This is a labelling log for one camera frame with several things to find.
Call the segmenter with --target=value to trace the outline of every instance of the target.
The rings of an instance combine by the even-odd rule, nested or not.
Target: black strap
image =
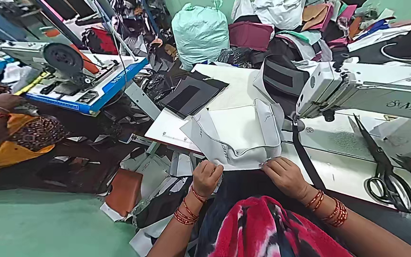
[[[299,156],[300,161],[302,161],[302,165],[304,165],[304,168],[307,171],[307,174],[309,174],[309,177],[312,180],[313,185],[317,189],[325,191],[326,187],[324,186],[323,180],[321,180],[320,175],[318,175],[318,172],[315,169],[315,166],[313,166],[313,163],[309,158],[309,155],[307,155],[307,152],[305,151],[304,147],[300,143],[299,129],[297,125],[294,125],[294,122],[293,122],[293,143],[294,143],[294,148],[296,149],[297,155]]]

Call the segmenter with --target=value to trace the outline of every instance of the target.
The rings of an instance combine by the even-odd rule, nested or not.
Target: colorful fabric
[[[65,134],[61,132],[64,130],[59,123],[45,120],[49,118],[37,121],[39,119],[26,114],[10,114],[7,122],[10,137],[0,145],[0,169],[43,155],[52,150],[60,138],[64,138]]]
[[[57,120],[39,117],[21,127],[8,141],[37,152],[44,147],[60,142],[68,134],[69,132]]]
[[[352,257],[308,219],[268,196],[237,202],[213,245],[210,257]]]

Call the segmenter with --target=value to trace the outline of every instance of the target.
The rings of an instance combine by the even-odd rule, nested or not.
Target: table
[[[252,104],[255,98],[265,99],[265,96],[253,87],[253,80],[258,74],[258,70],[204,64],[196,65],[195,70],[230,84],[206,105],[209,110],[220,109],[224,105],[226,107],[240,107]],[[397,223],[391,224],[391,221],[384,217],[385,215],[392,216],[400,223],[401,220],[407,220],[407,217],[411,219],[411,214],[397,213],[390,208],[379,207],[382,204],[374,201],[364,189],[363,183],[374,175],[376,163],[371,159],[364,143],[353,134],[348,122],[348,117],[353,113],[367,117],[362,119],[362,122],[368,128],[370,128],[369,124],[378,122],[383,116],[360,110],[342,110],[336,114],[336,120],[332,123],[325,123],[323,117],[304,119],[306,127],[310,127],[312,130],[309,129],[309,131],[312,133],[308,133],[306,130],[301,132],[301,142],[328,190],[337,192],[334,194],[339,195],[340,199],[345,199],[346,203],[351,203],[354,206],[352,209],[358,213],[360,213],[360,206],[363,206],[364,216],[377,224],[382,224],[383,227],[409,242],[408,239],[404,238],[405,232],[398,230],[408,225],[397,226]],[[179,127],[186,122],[164,109],[145,136],[188,151],[200,152],[194,143],[179,130]],[[301,168],[306,181],[311,183],[292,144],[292,133],[283,132],[283,138],[282,155],[296,163]],[[396,168],[395,172],[411,186],[409,172],[399,168]]]

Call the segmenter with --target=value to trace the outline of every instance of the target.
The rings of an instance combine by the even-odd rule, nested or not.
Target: black scissors
[[[366,141],[370,154],[374,157],[375,162],[377,162],[377,170],[375,172],[375,176],[366,180],[364,184],[366,186],[366,189],[368,190],[369,194],[376,200],[382,203],[392,204],[401,212],[411,213],[411,188],[409,184],[405,182],[403,178],[393,172],[394,167],[383,149],[379,147],[377,143],[375,143],[374,139],[370,136],[369,132],[365,129],[356,115],[354,115],[354,118],[356,120],[359,131],[361,131],[361,134]],[[396,179],[401,184],[408,197],[410,208],[406,207],[405,203],[402,201],[402,197],[397,192],[395,184],[391,181],[391,177]],[[371,183],[375,183],[382,189],[381,195],[377,195],[374,193],[374,191],[372,191],[372,188],[370,186]]]

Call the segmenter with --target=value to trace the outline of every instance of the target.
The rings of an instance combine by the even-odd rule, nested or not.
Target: green floor
[[[134,227],[113,223],[83,194],[0,191],[0,256],[137,257]]]

